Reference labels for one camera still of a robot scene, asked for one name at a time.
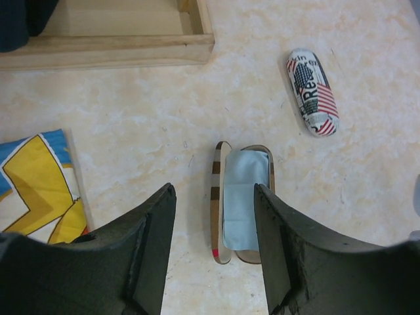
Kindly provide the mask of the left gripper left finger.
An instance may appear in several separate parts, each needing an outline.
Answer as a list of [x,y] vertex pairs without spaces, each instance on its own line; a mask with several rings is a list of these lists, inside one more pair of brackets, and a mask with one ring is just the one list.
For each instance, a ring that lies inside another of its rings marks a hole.
[[159,314],[177,196],[144,203],[71,243],[1,234],[2,314]]

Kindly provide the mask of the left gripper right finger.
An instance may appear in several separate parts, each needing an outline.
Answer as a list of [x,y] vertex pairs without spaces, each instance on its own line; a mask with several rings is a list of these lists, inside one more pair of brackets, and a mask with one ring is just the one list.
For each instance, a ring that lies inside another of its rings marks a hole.
[[383,247],[342,235],[254,190],[270,314],[418,314],[419,239]]

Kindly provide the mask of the plaid glasses case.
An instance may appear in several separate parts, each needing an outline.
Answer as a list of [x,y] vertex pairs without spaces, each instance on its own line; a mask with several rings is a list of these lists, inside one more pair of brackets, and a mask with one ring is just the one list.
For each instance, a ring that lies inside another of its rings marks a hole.
[[[261,264],[258,251],[233,251],[224,246],[223,242],[223,185],[226,157],[234,150],[227,141],[220,141],[215,148],[212,166],[212,184],[210,197],[210,223],[211,223],[211,248],[214,260],[219,264],[227,264],[233,255],[249,264]],[[263,145],[252,145],[241,150],[262,151],[268,154],[269,159],[269,185],[270,191],[275,191],[274,159],[270,150]]]

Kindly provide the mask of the light blue cloth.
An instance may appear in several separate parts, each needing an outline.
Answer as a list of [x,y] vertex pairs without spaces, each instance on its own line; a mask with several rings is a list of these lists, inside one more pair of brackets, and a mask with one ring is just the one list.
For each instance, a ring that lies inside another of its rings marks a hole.
[[268,154],[232,150],[226,157],[223,185],[223,242],[233,251],[258,251],[254,185],[269,185]]

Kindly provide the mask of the flag newsprint glasses case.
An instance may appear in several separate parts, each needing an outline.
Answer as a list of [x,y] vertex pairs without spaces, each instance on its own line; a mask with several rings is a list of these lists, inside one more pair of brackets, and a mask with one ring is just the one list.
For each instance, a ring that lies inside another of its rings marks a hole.
[[339,128],[339,113],[326,73],[309,49],[291,51],[286,70],[301,117],[315,137],[329,137]]

